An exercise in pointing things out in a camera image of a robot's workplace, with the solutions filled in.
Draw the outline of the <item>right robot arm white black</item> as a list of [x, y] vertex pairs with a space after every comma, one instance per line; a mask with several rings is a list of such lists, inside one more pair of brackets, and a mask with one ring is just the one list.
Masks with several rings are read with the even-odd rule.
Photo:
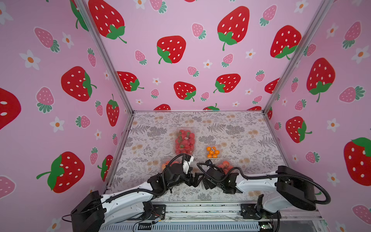
[[286, 166], [279, 166], [276, 172], [263, 175], [246, 175], [240, 167], [233, 167], [225, 173], [215, 165], [198, 163], [197, 166], [205, 178], [225, 194], [267, 191], [268, 195], [259, 196], [257, 208], [270, 213], [289, 207], [314, 211], [317, 205], [331, 202], [330, 194], [322, 186]]

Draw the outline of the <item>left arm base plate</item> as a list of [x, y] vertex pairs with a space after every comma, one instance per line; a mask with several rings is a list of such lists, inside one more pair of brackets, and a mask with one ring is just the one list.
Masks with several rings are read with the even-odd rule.
[[128, 221], [135, 221], [135, 220], [156, 220], [164, 219], [166, 214], [166, 205], [152, 205], [149, 207], [144, 208], [145, 211], [140, 213], [130, 219]]

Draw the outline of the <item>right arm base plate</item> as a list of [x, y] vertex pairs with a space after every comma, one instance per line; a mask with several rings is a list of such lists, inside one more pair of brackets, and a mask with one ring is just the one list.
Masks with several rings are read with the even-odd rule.
[[262, 204], [241, 204], [241, 216], [243, 219], [278, 219], [281, 218], [280, 213], [271, 213], [265, 210]]

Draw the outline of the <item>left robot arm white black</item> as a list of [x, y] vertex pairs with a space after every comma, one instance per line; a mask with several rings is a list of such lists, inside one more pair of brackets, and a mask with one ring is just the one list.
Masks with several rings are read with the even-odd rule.
[[181, 184], [190, 187], [200, 184], [204, 174], [192, 174], [191, 170], [188, 162], [185, 165], [169, 164], [161, 173], [137, 187], [112, 194], [89, 193], [71, 212], [72, 230], [97, 232], [104, 226], [141, 214], [149, 215], [153, 210], [151, 200]]

